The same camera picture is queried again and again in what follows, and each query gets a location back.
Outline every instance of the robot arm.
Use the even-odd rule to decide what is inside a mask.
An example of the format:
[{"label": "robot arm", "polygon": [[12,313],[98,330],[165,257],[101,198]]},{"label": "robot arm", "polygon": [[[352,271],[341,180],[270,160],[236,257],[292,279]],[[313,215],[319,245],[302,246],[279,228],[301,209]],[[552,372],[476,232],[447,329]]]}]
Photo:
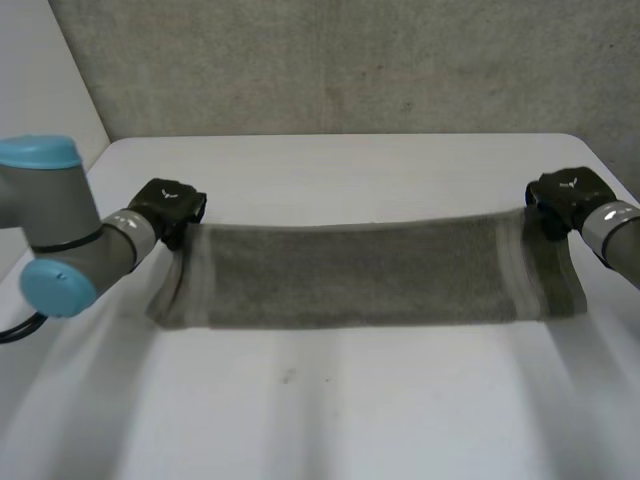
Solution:
[{"label": "robot arm", "polygon": [[205,204],[206,195],[193,187],[154,179],[127,208],[101,221],[71,139],[0,142],[0,228],[22,228],[35,259],[22,271],[20,288],[45,316],[72,317],[91,306],[158,240],[180,248]]},{"label": "robot arm", "polygon": [[640,289],[640,210],[618,200],[595,172],[580,167],[544,174],[527,186],[526,202],[542,213],[548,239],[578,230],[607,267]]}]

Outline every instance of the table surface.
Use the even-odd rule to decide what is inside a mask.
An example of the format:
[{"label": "table surface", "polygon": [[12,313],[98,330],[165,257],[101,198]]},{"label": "table surface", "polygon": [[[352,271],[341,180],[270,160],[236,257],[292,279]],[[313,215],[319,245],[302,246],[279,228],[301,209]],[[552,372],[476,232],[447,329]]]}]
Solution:
[{"label": "table surface", "polygon": [[[555,134],[127,139],[89,178],[102,215],[164,177],[207,192],[206,222],[320,225],[511,209],[578,165],[633,201]],[[570,246],[581,318],[308,332],[156,330],[158,246],[89,311],[0,347],[0,478],[637,478],[640,294]],[[29,258],[0,326],[29,313]]]}]

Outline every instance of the gray towel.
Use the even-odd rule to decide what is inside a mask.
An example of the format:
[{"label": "gray towel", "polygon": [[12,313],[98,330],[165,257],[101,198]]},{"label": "gray towel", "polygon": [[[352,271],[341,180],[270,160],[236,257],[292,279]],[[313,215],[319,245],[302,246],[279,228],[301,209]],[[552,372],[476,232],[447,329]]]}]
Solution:
[{"label": "gray towel", "polygon": [[586,310],[533,213],[331,227],[190,228],[158,325],[297,329],[551,320]]}]

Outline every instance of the white wall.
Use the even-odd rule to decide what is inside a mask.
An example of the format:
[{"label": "white wall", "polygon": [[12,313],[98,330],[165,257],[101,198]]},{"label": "white wall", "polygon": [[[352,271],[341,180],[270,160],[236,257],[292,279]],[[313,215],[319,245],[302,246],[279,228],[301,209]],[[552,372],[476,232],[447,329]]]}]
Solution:
[{"label": "white wall", "polygon": [[[109,144],[47,0],[0,0],[0,138],[26,133],[73,137],[85,168]],[[0,279],[25,248],[0,232]]]}]

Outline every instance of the light blue joint cap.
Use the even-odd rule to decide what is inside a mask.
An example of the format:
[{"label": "light blue joint cap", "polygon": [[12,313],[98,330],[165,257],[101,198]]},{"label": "light blue joint cap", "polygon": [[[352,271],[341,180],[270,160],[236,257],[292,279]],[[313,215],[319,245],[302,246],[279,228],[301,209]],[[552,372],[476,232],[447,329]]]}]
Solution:
[{"label": "light blue joint cap", "polygon": [[82,165],[76,144],[60,135],[25,135],[0,141],[0,165],[59,170]]},{"label": "light blue joint cap", "polygon": [[84,274],[66,263],[45,258],[32,260],[24,267],[20,289],[29,304],[48,317],[73,317],[98,298]]}]

